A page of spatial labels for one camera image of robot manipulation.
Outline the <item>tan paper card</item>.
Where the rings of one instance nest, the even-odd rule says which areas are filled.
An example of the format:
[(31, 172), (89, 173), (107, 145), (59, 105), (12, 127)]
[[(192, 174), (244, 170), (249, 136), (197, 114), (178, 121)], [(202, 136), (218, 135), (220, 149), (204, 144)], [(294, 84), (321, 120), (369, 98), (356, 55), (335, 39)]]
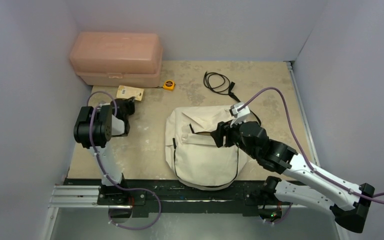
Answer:
[(118, 99), (134, 98), (136, 101), (141, 102), (144, 96), (144, 89), (138, 87), (131, 87), (120, 85), (116, 92)]

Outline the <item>beige canvas backpack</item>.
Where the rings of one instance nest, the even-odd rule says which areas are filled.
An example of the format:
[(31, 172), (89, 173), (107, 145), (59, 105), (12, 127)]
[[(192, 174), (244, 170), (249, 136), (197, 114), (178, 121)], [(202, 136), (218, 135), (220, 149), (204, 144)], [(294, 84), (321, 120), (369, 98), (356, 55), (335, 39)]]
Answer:
[(230, 105), (182, 106), (165, 122), (165, 161), (184, 185), (204, 191), (230, 186), (248, 162), (236, 146), (216, 146), (210, 133), (233, 119)]

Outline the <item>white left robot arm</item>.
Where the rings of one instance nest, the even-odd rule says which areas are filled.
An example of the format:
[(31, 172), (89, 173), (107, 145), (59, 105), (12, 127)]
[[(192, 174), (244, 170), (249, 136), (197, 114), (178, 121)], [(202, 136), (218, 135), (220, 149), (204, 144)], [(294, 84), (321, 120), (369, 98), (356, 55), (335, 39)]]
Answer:
[[(133, 99), (115, 99), (102, 106), (84, 106), (74, 126), (74, 138), (97, 160), (102, 172), (102, 197), (118, 205), (126, 203), (132, 188), (117, 171), (110, 140), (129, 134)], [(217, 122), (231, 119), (227, 106), (178, 107), (166, 119), (165, 160), (184, 185), (204, 191), (228, 187), (236, 178), (240, 161), (234, 147), (217, 148), (210, 132)]]

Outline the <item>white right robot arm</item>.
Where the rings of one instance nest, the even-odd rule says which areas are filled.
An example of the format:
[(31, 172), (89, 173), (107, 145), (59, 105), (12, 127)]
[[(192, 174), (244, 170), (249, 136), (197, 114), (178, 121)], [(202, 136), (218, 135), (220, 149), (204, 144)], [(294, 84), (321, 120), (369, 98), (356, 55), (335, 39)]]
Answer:
[(303, 185), (270, 180), (260, 196), (268, 204), (276, 200), (331, 212), (342, 228), (362, 233), (375, 188), (368, 183), (352, 183), (306, 160), (303, 154), (277, 140), (270, 139), (257, 122), (228, 124), (225, 146), (244, 151), (265, 170), (291, 177)]

